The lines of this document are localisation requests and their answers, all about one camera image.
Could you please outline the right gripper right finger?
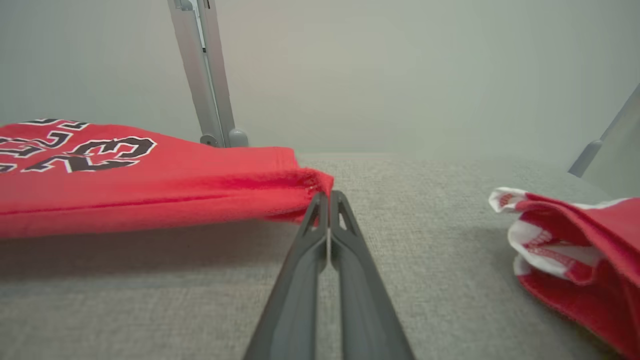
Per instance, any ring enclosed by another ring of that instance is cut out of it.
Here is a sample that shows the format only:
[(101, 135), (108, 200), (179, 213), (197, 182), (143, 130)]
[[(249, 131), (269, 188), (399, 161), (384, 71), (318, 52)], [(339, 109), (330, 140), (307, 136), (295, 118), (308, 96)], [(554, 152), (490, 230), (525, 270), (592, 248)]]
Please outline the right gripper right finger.
[(329, 205), (330, 260), (339, 275), (342, 355), (345, 360), (414, 360), (373, 256), (346, 195)]

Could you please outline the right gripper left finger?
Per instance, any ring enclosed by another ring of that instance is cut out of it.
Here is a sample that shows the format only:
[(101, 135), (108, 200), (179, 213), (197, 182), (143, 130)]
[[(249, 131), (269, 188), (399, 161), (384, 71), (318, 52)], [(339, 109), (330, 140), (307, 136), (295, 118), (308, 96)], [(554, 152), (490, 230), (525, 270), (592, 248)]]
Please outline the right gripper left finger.
[(294, 237), (245, 360), (316, 358), (318, 278), (327, 264), (329, 199), (313, 196)]

